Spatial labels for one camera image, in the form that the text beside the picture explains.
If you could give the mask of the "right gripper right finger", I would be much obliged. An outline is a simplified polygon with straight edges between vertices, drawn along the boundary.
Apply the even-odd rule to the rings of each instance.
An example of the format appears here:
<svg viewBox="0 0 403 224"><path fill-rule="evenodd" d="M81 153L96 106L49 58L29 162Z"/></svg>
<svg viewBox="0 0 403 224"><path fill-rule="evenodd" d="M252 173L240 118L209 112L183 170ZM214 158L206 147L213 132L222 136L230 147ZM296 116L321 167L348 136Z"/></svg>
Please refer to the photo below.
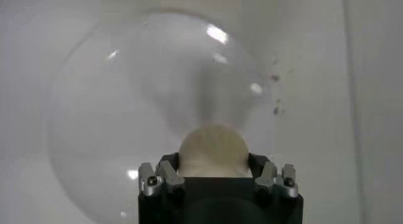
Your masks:
<svg viewBox="0 0 403 224"><path fill-rule="evenodd" d="M294 165L285 164L279 174L275 164L266 156L249 153L248 166L258 191L263 189L268 194L279 193L283 198L298 196Z"/></svg>

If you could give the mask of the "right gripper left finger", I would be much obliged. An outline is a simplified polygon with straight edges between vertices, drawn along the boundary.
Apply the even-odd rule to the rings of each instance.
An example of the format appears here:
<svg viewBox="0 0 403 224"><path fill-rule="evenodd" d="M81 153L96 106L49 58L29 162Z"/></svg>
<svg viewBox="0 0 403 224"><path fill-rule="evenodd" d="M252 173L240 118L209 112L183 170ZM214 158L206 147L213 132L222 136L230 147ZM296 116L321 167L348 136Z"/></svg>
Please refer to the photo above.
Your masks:
<svg viewBox="0 0 403 224"><path fill-rule="evenodd" d="M175 193L184 190L184 177L179 169L179 153L163 155L154 170L150 162L144 162L139 167L139 194L144 196L158 196L164 190Z"/></svg>

